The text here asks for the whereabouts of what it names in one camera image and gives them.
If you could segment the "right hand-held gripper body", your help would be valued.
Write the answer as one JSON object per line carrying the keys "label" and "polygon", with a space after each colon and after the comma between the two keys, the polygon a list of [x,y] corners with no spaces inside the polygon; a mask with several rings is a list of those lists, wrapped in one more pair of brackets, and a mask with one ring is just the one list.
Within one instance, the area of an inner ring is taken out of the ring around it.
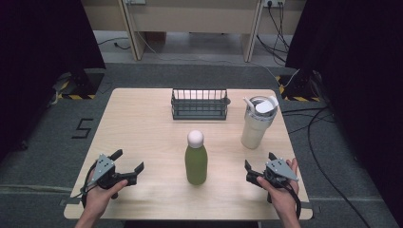
{"label": "right hand-held gripper body", "polygon": [[288,180],[298,181],[298,177],[284,159],[268,161],[263,176],[276,188],[286,184]]}

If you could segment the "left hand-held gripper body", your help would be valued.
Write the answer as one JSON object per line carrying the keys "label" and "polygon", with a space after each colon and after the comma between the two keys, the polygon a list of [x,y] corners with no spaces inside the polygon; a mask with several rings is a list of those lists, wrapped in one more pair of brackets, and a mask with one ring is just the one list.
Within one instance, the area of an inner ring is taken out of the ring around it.
{"label": "left hand-held gripper body", "polygon": [[97,184],[103,189],[110,189],[116,183],[122,181],[124,177],[115,172],[115,163],[104,154],[99,156],[95,162],[95,170],[90,178],[90,184]]}

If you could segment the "white tumbler with lid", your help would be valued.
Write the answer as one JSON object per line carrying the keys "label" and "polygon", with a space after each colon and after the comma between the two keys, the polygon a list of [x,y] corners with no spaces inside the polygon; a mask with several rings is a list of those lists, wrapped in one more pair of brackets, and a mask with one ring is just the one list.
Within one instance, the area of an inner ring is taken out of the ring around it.
{"label": "white tumbler with lid", "polygon": [[250,99],[244,97],[243,100],[247,107],[241,143],[249,149],[256,149],[277,115],[278,99],[275,96],[256,96]]}

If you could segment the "green bottle with white cap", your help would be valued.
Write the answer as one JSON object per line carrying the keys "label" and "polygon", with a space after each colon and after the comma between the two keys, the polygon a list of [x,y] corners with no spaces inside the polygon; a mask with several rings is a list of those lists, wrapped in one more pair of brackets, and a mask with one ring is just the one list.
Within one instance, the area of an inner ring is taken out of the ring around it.
{"label": "green bottle with white cap", "polygon": [[192,130],[187,135],[187,143],[184,157],[187,180],[201,185],[206,181],[208,164],[204,136],[199,130]]}

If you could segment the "dark wire basket rack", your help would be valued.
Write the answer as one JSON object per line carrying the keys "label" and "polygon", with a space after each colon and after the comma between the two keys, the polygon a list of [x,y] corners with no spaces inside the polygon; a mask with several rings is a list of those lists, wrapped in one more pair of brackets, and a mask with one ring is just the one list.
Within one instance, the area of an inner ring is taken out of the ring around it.
{"label": "dark wire basket rack", "polygon": [[231,104],[226,89],[173,88],[171,113],[174,120],[224,121]]}

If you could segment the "person's right hand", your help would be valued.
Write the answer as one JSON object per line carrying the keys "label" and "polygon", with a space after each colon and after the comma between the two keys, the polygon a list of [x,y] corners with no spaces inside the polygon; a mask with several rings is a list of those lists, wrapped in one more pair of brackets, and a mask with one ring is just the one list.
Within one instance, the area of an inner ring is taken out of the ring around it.
{"label": "person's right hand", "polygon": [[[297,174],[297,159],[293,158],[291,161],[286,161],[288,165],[290,165],[291,169],[295,174]],[[275,188],[262,177],[257,177],[258,183],[262,186],[263,189],[267,190],[271,195],[272,204],[277,210],[278,216],[283,220],[297,220],[297,212],[296,212],[296,202],[288,191],[284,189]],[[289,183],[293,187],[296,194],[298,194],[299,187],[298,183],[295,180],[290,180]]]}

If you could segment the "person's left hand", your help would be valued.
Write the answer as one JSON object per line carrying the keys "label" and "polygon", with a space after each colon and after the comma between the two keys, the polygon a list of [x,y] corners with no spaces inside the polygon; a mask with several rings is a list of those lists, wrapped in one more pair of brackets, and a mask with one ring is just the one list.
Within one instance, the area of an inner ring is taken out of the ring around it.
{"label": "person's left hand", "polygon": [[99,186],[89,191],[86,197],[86,207],[83,216],[87,219],[99,219],[106,210],[112,196],[126,187],[127,181],[122,180],[110,189],[103,189]]}

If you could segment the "black stand base striped tape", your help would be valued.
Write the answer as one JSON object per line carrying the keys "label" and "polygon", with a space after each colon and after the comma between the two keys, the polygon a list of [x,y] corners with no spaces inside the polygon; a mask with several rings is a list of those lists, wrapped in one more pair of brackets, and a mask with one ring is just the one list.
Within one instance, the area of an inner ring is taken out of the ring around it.
{"label": "black stand base striped tape", "polygon": [[54,85],[56,100],[92,100],[104,79],[105,71],[102,68],[88,68],[83,76],[71,73],[62,74]]}
{"label": "black stand base striped tape", "polygon": [[286,101],[319,102],[319,95],[308,75],[299,69],[276,76],[281,98]]}

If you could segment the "black curtain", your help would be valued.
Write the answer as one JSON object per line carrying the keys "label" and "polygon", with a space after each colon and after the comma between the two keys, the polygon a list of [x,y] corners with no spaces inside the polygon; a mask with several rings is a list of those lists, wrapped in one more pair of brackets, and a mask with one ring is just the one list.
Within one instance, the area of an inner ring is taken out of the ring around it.
{"label": "black curtain", "polygon": [[62,74],[104,66],[82,0],[0,0],[0,161],[37,123]]}
{"label": "black curtain", "polygon": [[320,74],[358,159],[403,226],[403,0],[306,0],[286,65]]}

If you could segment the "beige wooden desk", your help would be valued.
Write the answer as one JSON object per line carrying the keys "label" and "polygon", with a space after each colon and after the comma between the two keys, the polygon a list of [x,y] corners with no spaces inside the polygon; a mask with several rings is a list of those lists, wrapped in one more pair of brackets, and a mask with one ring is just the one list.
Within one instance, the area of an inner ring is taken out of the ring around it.
{"label": "beige wooden desk", "polygon": [[238,34],[246,62],[259,35],[295,33],[306,1],[266,9],[262,0],[81,0],[94,30],[127,33],[136,61],[143,58],[148,32],[201,32]]}

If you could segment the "white wall socket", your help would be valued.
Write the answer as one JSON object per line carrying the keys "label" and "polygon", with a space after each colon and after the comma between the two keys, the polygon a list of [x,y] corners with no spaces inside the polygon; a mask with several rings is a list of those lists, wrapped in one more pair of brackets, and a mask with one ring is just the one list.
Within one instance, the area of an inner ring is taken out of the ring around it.
{"label": "white wall socket", "polygon": [[262,0],[266,8],[280,8],[285,4],[285,0]]}

